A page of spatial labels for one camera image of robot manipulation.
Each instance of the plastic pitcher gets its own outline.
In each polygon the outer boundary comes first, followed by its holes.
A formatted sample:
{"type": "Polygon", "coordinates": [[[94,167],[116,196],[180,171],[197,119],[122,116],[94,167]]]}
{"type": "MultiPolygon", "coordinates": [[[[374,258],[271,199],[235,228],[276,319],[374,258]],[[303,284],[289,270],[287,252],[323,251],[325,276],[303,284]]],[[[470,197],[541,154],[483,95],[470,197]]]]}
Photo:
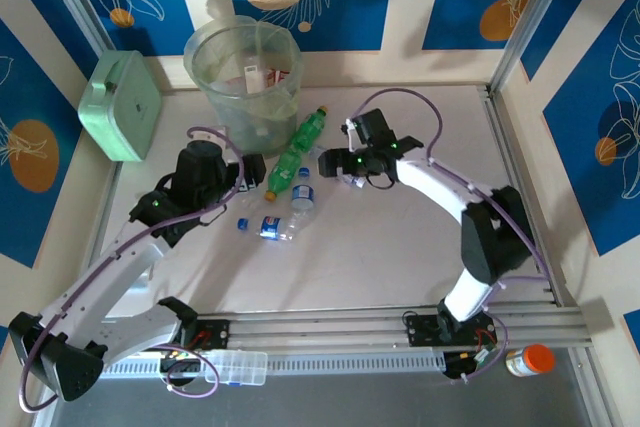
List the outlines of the plastic pitcher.
{"type": "Polygon", "coordinates": [[[291,33],[235,16],[187,41],[184,66],[243,153],[277,154],[296,130],[302,57],[291,33]]]}

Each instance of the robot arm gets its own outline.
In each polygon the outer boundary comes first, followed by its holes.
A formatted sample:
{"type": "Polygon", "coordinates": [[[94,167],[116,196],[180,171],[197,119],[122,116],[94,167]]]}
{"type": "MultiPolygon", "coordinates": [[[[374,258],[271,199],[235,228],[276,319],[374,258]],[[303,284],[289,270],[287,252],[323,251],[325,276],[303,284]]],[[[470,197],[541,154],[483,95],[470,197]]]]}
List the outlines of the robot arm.
{"type": "MultiPolygon", "coordinates": [[[[397,139],[379,109],[347,120],[343,132],[349,137],[349,148],[330,149],[320,156],[318,166],[322,176],[350,174],[369,179],[386,174],[391,185],[401,183],[422,192],[460,224],[465,268],[438,305],[437,318],[439,342],[455,345],[456,335],[464,330],[465,323],[484,316],[481,309],[493,285],[504,273],[520,267],[529,251],[487,202],[478,202],[470,189],[444,173],[442,164],[436,165],[433,159],[426,158],[422,142],[413,137],[397,139]]],[[[491,192],[492,199],[531,238],[519,193],[509,186],[491,192]]]]}
{"type": "MultiPolygon", "coordinates": [[[[38,350],[31,373],[62,399],[71,401],[83,395],[98,380],[105,365],[159,344],[176,342],[185,346],[196,335],[196,312],[172,297],[137,316],[112,323],[103,321],[146,269],[161,260],[190,230],[205,225],[199,217],[171,224],[166,221],[216,204],[236,184],[239,165],[226,164],[222,153],[211,139],[191,141],[181,151],[176,171],[163,177],[152,192],[140,199],[118,237],[84,275],[40,315],[21,312],[10,323],[9,334],[24,364],[45,326],[59,317],[38,350]],[[161,223],[167,225],[128,248],[117,250],[161,223]],[[109,260],[108,268],[100,273],[109,260]],[[63,309],[67,299],[97,274],[99,280],[88,284],[76,301],[63,309]]],[[[249,190],[262,182],[266,167],[260,155],[244,156],[241,161],[244,178],[240,190],[249,190]]]]}

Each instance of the mint green box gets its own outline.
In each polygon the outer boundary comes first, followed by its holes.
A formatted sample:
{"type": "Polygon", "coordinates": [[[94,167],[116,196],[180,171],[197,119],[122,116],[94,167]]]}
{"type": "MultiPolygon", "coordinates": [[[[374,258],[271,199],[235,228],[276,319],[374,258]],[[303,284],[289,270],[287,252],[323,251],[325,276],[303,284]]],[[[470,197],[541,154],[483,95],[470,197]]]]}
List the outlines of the mint green box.
{"type": "Polygon", "coordinates": [[[107,50],[84,89],[78,116],[113,161],[147,156],[162,95],[142,54],[107,50]]]}

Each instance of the orange bottle cap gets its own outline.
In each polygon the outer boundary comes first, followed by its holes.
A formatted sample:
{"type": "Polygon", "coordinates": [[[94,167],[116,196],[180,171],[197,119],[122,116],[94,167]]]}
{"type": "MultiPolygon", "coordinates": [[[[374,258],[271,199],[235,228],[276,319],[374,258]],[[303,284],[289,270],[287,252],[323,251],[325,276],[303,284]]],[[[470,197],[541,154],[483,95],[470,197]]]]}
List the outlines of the orange bottle cap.
{"type": "Polygon", "coordinates": [[[539,374],[551,372],[556,365],[553,351],[542,344],[533,344],[524,349],[524,361],[527,367],[539,374]]]}

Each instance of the green plastic bottle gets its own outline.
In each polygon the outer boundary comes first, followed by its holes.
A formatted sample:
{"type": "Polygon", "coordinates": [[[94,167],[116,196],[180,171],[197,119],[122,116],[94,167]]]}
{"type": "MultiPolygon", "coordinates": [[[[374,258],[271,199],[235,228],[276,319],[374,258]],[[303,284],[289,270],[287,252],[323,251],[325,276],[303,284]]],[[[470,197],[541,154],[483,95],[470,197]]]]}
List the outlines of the green plastic bottle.
{"type": "Polygon", "coordinates": [[[276,200],[278,194],[284,192],[291,185],[301,163],[300,154],[289,147],[289,150],[280,156],[278,163],[269,174],[269,190],[264,194],[264,198],[269,202],[276,200]]]}
{"type": "Polygon", "coordinates": [[[267,181],[269,190],[264,194],[266,200],[273,202],[280,192],[284,192],[289,188],[302,163],[300,153],[307,153],[311,150],[313,142],[324,129],[326,115],[327,108],[320,107],[300,124],[293,139],[291,139],[289,149],[280,156],[278,163],[269,174],[267,181]]]}
{"type": "Polygon", "coordinates": [[[315,140],[320,136],[324,129],[325,117],[327,116],[327,108],[322,106],[300,124],[297,132],[291,139],[291,145],[301,153],[308,153],[313,146],[315,140]]]}

